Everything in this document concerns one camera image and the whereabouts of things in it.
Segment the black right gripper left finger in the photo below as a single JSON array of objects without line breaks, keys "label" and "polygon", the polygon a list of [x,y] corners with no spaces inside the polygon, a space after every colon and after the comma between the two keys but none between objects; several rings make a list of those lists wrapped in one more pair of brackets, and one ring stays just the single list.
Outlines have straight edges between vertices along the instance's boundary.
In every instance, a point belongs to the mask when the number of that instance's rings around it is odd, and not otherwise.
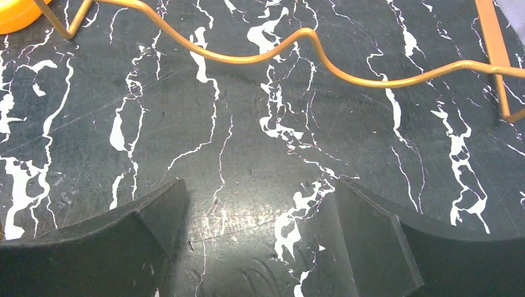
[{"label": "black right gripper left finger", "polygon": [[187,190],[176,179],[34,239],[1,242],[2,296],[166,296]]}]

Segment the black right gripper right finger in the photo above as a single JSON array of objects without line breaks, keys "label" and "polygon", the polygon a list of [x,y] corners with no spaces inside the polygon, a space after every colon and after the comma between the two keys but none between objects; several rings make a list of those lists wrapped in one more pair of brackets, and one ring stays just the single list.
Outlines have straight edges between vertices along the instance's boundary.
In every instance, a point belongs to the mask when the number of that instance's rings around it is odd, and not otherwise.
[{"label": "black right gripper right finger", "polygon": [[524,238],[450,225],[340,179],[335,201],[359,296],[523,296]]}]

